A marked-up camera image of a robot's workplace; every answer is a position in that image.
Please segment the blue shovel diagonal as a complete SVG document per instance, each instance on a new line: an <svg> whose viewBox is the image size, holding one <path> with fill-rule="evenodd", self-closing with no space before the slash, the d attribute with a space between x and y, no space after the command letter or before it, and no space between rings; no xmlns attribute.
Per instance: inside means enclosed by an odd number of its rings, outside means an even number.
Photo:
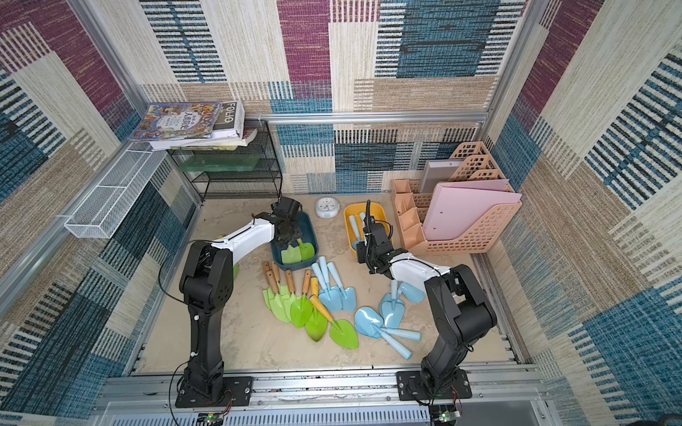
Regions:
<svg viewBox="0 0 682 426"><path fill-rule="evenodd" d="M360 218L355 216L355 215L351 215L349 217L349 223L351 225L351 229L353 230L353 234L355 237L355 240L351 243L351 247L353 250L357 250L359 243L362 241L362 234L360 232L359 220L360 220Z"/></svg>

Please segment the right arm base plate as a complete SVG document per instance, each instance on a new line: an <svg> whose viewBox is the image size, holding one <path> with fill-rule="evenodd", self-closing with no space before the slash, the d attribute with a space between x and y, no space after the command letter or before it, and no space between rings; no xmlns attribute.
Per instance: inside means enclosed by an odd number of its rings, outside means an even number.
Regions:
<svg viewBox="0 0 682 426"><path fill-rule="evenodd" d="M448 399L458 396L460 399L470 399L472 389L467 372L458 369L454 374L445 378L426 380L421 371L403 370L395 373L397 390L401 401L426 403L428 401Z"/></svg>

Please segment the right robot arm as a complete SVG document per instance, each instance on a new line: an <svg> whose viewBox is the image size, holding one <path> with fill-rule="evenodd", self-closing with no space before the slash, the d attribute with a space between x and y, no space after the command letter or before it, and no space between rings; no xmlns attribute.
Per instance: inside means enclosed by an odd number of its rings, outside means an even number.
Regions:
<svg viewBox="0 0 682 426"><path fill-rule="evenodd" d="M438 338L422 359L420 378L426 394L434 399L463 376L459 366L467 353L497 326L495 310L469 266L437 266L404 248L394 248L393 227L374 218L370 208L371 201L367 201L365 241L358 244L358 262L371 274L426 293Z"/></svg>

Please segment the dark teal storage box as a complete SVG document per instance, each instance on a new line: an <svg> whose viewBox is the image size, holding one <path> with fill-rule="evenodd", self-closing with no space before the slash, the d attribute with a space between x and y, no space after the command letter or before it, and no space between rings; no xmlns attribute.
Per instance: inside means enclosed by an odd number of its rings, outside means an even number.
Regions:
<svg viewBox="0 0 682 426"><path fill-rule="evenodd" d="M300 224L301 230L303 232L303 238L302 240L305 242L310 242L314 245L315 248L315 257L311 260L305 261L305 262L300 262L298 264L283 264L282 263L282 258L281 258L281 252L287 248L282 248L282 247L277 247L275 246L272 242L270 242L270 249L273 255L273 260L275 261L275 264L279 266L281 269L284 270L291 270L291 271L298 271L302 269L308 269L312 267L313 263L317 262L318 255L319 255L319 245L316 239L316 235L313 229L313 225L311 222L311 219L309 215L305 212L300 211L298 213L297 217L298 223ZM296 242L294 245L291 245L293 247L298 247L298 242Z"/></svg>

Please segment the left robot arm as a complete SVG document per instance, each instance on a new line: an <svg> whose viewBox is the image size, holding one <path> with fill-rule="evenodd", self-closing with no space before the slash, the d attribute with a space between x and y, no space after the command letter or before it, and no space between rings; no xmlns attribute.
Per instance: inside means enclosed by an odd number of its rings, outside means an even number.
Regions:
<svg viewBox="0 0 682 426"><path fill-rule="evenodd" d="M300 202L280 197L270 212L214 240L190 245L179 290L190 316L190 357L179 380L176 408L229 405L220 349L223 309L234 291L234 266L272 241L290 243L300 235Z"/></svg>

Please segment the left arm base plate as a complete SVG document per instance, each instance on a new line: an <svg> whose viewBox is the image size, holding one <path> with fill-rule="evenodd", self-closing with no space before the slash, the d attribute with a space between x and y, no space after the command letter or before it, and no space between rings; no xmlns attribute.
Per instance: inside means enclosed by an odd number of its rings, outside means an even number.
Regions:
<svg viewBox="0 0 682 426"><path fill-rule="evenodd" d="M174 408L227 408L248 406L253 387L252 376L218 377L207 388L193 386L181 377Z"/></svg>

